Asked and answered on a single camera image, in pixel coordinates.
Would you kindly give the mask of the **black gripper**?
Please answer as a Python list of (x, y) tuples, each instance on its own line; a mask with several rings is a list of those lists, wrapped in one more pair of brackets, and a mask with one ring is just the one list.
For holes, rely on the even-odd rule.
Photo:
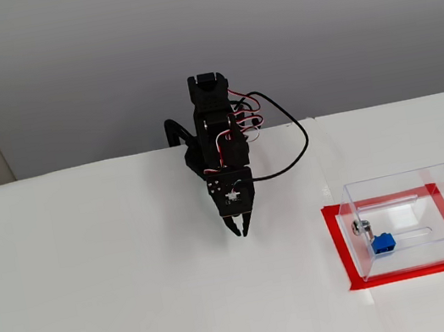
[(248, 236), (255, 197), (248, 167), (222, 170), (205, 176), (208, 194), (213, 199), (225, 227), (236, 236)]

